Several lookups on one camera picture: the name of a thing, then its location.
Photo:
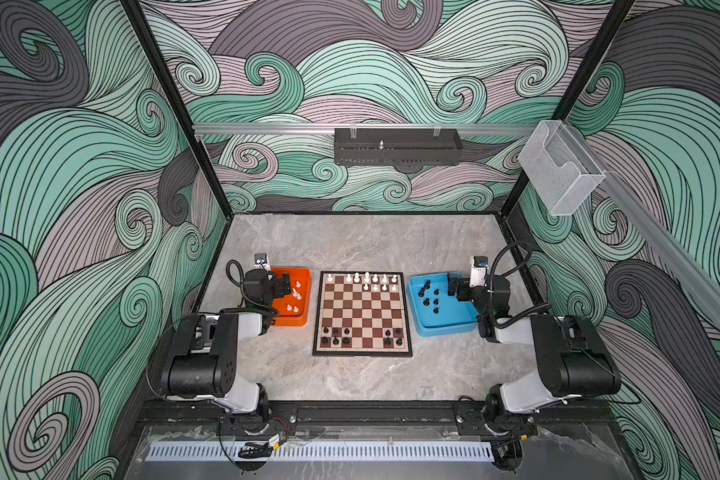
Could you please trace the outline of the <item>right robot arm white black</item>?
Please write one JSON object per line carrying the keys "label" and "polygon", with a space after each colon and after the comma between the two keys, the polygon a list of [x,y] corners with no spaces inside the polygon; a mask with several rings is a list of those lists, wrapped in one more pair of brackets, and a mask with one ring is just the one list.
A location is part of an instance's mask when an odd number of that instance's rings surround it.
{"label": "right robot arm white black", "polygon": [[535,368],[518,380],[498,384],[486,397],[485,416],[530,415],[578,399],[614,395],[622,387],[618,367],[596,327],[584,317],[556,316],[546,303],[512,314],[509,276],[531,259],[532,246],[514,241],[493,260],[471,259],[467,278],[447,276],[448,294],[476,310],[479,335],[493,343],[530,346]]}

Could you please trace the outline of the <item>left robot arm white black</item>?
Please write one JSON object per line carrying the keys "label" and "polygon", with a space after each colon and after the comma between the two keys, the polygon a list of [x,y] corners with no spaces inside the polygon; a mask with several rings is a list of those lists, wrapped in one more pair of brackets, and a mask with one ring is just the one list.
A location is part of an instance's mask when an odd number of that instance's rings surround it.
{"label": "left robot arm white black", "polygon": [[290,276],[276,274],[265,253],[254,255],[254,268],[247,272],[232,259],[225,273],[240,291],[240,305],[193,313],[177,322],[158,394],[175,402],[209,401],[233,416],[256,415],[268,422],[268,394],[238,372],[238,347],[275,324],[279,312],[274,301],[290,294]]}

